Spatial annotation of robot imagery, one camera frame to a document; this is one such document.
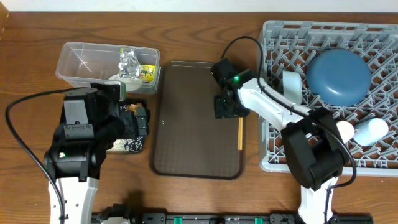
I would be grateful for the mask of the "brown food scrap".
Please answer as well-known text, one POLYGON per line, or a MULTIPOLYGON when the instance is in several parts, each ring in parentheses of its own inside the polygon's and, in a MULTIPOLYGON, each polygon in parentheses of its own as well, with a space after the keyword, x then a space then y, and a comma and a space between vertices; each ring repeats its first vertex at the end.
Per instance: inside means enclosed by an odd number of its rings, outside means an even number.
POLYGON ((133 112, 134 114, 137 114, 137 109, 138 108, 143 108, 143 104, 141 103, 136 103, 136 104, 130 104, 130 105, 125 105, 124 110, 126 112, 133 112))

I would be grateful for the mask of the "wooden chopstick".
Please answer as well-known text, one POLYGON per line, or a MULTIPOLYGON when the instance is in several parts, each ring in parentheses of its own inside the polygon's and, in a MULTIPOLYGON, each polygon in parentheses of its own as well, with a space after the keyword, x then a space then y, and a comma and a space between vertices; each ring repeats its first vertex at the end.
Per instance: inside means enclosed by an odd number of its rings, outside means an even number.
POLYGON ((243 150, 243 118, 239 117, 238 119, 238 150, 243 150))
POLYGON ((242 117, 238 118, 238 150, 242 150, 242 117))

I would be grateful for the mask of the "white napkin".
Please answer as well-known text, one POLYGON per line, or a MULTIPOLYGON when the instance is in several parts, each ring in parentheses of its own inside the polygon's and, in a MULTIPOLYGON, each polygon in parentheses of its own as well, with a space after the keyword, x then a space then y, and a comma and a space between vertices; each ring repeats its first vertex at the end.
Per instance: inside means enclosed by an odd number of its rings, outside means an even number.
POLYGON ((121 78, 118 74, 111 76, 109 80, 123 82, 128 93, 135 92, 143 86, 143 81, 140 78, 121 78))

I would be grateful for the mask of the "yellow snack wrapper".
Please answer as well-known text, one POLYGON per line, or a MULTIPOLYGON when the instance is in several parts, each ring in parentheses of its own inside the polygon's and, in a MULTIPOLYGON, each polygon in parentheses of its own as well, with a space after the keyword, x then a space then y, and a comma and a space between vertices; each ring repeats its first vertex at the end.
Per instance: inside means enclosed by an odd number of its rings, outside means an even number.
POLYGON ((143 82, 152 82, 155 77, 156 66, 155 65, 140 65, 139 67, 139 78, 143 82))

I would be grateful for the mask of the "aluminium foil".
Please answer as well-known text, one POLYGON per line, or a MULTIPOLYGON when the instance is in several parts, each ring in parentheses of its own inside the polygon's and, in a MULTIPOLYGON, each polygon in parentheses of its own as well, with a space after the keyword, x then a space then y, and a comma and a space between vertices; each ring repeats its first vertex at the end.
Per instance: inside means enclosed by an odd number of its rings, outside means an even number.
POLYGON ((119 77, 120 78, 139 78, 140 66, 136 56, 135 48, 120 48, 119 77))

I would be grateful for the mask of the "light blue rice bowl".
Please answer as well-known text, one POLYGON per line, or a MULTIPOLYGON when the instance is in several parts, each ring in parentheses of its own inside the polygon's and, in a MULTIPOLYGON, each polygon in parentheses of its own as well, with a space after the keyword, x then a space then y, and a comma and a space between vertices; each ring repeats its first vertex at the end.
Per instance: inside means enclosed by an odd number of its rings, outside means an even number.
POLYGON ((284 96, 296 105, 301 105, 302 81, 300 74, 284 70, 282 72, 282 84, 284 96))

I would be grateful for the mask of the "dark blue plate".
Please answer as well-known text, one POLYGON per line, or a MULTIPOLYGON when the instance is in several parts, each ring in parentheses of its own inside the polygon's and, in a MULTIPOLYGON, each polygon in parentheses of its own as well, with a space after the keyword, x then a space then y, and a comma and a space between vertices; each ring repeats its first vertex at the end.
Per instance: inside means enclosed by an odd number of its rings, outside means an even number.
POLYGON ((320 53, 308 65, 307 83, 312 93, 334 106, 352 106, 365 99, 371 71, 357 54, 346 49, 320 53))

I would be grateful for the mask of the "pink cup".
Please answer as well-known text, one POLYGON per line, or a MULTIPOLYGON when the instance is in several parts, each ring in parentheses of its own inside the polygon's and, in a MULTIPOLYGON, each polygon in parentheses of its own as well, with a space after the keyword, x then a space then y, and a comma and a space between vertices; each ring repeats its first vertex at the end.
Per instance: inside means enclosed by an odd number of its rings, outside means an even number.
POLYGON ((336 123, 339 134, 341 136, 342 141, 346 144, 350 139, 353 138, 355 130, 354 126, 347 121, 338 121, 336 123))

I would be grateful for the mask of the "light blue cup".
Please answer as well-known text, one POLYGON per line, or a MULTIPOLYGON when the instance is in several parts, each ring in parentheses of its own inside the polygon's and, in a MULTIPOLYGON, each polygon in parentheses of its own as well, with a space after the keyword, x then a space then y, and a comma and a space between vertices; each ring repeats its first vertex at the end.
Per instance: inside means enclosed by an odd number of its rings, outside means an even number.
POLYGON ((372 118, 355 127, 354 140, 361 146, 370 146, 384 137, 388 131, 388 124, 381 118, 372 118))

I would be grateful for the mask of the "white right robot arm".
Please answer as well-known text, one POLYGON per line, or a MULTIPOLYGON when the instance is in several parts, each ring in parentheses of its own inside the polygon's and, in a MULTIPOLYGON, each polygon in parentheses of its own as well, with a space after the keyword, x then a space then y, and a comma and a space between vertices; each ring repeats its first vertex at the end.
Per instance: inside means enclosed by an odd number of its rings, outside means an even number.
POLYGON ((250 111, 280 132, 290 173, 301 185, 298 215, 304 223, 330 223, 331 198, 337 188, 351 185, 358 168, 346 147, 349 137, 339 129, 332 113, 312 110, 281 95, 257 71, 239 72, 221 55, 210 72, 222 89, 215 96, 218 119, 245 117, 250 111))

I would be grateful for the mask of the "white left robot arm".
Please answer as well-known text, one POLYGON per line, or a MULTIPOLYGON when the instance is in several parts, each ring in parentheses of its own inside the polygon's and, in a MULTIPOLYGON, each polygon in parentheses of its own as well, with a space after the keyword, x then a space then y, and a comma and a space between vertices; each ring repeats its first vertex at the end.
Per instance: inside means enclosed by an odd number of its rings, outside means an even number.
POLYGON ((63 89, 62 114, 44 161, 21 139, 11 123, 12 107, 5 110, 8 128, 49 180, 51 223, 136 223, 136 214, 114 204, 94 215, 93 205, 106 152, 117 140, 149 134, 150 111, 142 100, 124 99, 114 86, 63 89))

